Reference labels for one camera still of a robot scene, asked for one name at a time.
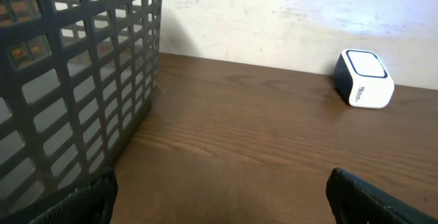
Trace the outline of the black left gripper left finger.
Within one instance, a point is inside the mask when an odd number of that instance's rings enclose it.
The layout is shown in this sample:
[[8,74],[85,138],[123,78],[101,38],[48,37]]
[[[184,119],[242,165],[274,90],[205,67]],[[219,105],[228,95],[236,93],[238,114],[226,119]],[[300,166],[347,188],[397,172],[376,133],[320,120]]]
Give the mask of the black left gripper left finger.
[[105,167],[15,213],[1,218],[5,224],[110,223],[118,194],[116,174]]

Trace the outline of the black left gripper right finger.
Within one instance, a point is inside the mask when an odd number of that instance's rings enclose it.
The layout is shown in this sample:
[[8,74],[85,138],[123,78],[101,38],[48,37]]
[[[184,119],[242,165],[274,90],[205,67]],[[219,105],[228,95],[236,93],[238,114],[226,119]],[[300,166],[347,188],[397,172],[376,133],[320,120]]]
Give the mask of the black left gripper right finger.
[[328,178],[326,197],[341,224],[437,224],[437,219],[339,167]]

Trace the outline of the white barcode scanner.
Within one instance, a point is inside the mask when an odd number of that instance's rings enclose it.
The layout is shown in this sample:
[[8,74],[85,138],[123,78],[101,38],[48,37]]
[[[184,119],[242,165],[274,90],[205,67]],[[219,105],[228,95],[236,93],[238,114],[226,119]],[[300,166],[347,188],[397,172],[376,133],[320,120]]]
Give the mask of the white barcode scanner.
[[393,79],[371,51],[344,49],[333,77],[341,98],[352,107],[381,109],[394,93]]

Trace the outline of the dark grey plastic basket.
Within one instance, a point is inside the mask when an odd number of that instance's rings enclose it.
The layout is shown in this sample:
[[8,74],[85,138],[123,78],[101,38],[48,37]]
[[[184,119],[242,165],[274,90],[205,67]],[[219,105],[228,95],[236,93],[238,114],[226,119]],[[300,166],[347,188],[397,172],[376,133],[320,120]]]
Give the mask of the dark grey plastic basket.
[[151,106],[162,0],[1,0],[1,215],[114,162]]

